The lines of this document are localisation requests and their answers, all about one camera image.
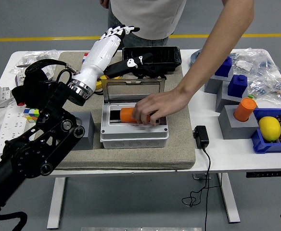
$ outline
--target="human hand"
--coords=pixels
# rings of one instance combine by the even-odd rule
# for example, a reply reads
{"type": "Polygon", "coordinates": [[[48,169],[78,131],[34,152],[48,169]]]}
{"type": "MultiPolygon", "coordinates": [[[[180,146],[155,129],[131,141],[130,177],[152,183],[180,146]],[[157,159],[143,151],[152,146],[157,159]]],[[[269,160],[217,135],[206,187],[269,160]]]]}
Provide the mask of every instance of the human hand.
{"type": "Polygon", "coordinates": [[[108,9],[108,4],[110,0],[100,0],[100,5],[106,9],[108,9]]]}
{"type": "Polygon", "coordinates": [[[155,126],[155,121],[161,117],[176,113],[188,105],[190,97],[177,90],[150,94],[145,99],[139,101],[133,110],[132,118],[138,124],[147,124],[147,115],[150,116],[150,124],[155,126]]]}

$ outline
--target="yellow floor line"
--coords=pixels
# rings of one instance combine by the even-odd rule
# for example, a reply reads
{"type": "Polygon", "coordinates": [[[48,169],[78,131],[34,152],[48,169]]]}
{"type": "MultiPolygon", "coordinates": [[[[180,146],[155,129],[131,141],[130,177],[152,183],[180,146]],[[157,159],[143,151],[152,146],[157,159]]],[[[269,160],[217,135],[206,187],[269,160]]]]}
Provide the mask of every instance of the yellow floor line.
{"type": "MultiPolygon", "coordinates": [[[[195,35],[170,35],[171,39],[200,39],[207,38],[208,34],[195,35]]],[[[243,38],[268,38],[279,37],[281,34],[244,34],[243,38]]],[[[27,37],[27,38],[0,38],[0,42],[20,42],[20,41],[52,41],[52,40],[98,40],[100,36],[71,36],[71,37],[27,37]]]]}

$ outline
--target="gray felt mat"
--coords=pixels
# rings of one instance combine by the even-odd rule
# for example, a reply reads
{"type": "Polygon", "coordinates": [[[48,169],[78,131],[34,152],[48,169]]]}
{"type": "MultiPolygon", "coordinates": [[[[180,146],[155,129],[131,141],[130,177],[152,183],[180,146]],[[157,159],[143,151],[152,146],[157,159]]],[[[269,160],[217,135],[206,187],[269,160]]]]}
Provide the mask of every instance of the gray felt mat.
{"type": "MultiPolygon", "coordinates": [[[[59,60],[80,70],[84,52],[63,52],[59,60]]],[[[112,62],[121,60],[118,52],[112,62]]],[[[57,67],[55,76],[61,69],[57,67]]],[[[166,75],[165,91],[173,89],[182,79],[179,66],[166,75]]],[[[90,111],[95,124],[94,146],[90,151],[71,151],[57,169],[189,169],[195,163],[195,147],[188,108],[167,117],[169,138],[164,148],[104,149],[100,143],[103,96],[93,94],[84,104],[69,101],[64,108],[69,112],[90,111]]]]}

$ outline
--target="power adapter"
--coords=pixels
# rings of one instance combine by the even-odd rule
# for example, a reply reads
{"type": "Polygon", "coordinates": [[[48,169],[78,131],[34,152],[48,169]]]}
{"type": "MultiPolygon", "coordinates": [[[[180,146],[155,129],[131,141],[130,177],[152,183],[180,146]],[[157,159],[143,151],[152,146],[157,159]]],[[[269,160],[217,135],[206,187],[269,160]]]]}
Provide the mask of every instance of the power adapter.
{"type": "Polygon", "coordinates": [[[206,126],[196,126],[193,131],[193,137],[196,140],[196,146],[198,149],[206,148],[209,145],[209,138],[206,126]]]}

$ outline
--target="blue tray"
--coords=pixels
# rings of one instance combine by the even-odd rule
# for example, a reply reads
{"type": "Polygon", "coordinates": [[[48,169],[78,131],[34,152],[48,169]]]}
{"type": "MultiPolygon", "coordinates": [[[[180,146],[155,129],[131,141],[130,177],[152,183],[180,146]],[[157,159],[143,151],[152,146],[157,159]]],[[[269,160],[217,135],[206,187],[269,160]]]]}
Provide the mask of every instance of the blue tray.
{"type": "MultiPolygon", "coordinates": [[[[281,108],[256,108],[254,110],[254,115],[257,120],[260,120],[265,116],[276,117],[278,115],[281,115],[281,108]]],[[[254,132],[251,138],[253,141],[253,150],[255,153],[281,153],[281,143],[265,143],[259,128],[254,132]]]]}

